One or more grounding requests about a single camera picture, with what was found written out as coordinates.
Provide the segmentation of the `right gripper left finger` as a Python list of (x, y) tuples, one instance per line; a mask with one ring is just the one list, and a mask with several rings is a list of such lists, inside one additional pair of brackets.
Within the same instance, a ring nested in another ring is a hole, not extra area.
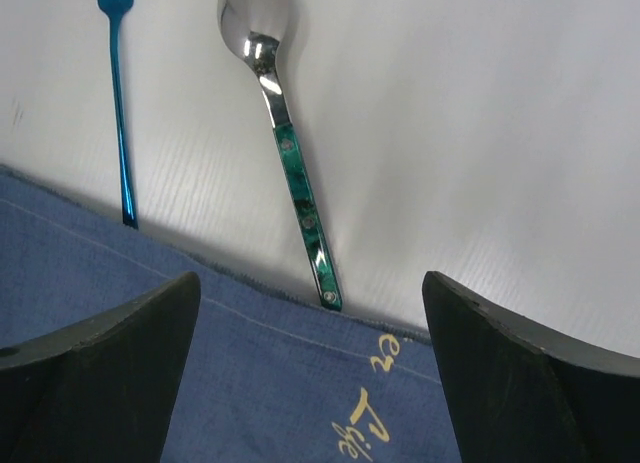
[(2, 461), (159, 461), (200, 299), (200, 279), (187, 272), (2, 348)]

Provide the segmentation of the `blue plastic fork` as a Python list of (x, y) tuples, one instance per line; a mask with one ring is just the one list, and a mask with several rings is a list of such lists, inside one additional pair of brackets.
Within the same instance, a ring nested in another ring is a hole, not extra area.
[(133, 7), (134, 0), (97, 0), (98, 8), (106, 15), (109, 24), (109, 57), (113, 87), (118, 163), (121, 193), (122, 222), (131, 228), (139, 227), (130, 168), (124, 98), (120, 75), (119, 34), (124, 16)]

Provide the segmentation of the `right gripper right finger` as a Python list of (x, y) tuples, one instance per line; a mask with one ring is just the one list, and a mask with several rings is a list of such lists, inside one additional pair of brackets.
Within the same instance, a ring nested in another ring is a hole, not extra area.
[(435, 271), (429, 334), (465, 462), (636, 462), (639, 360), (505, 309)]

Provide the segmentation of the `blue embroidered cloth placemat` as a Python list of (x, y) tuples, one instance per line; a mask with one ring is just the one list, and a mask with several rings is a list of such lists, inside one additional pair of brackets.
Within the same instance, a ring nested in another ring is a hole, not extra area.
[(295, 303), (1, 173), (1, 341), (201, 282), (165, 462), (456, 462), (421, 337)]

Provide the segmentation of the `metal spoon teal handle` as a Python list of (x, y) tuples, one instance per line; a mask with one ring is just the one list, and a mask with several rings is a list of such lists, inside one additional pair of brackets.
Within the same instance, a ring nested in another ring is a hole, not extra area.
[(320, 304), (340, 312), (337, 272), (278, 75), (289, 0), (218, 0), (217, 22), (226, 47), (259, 83)]

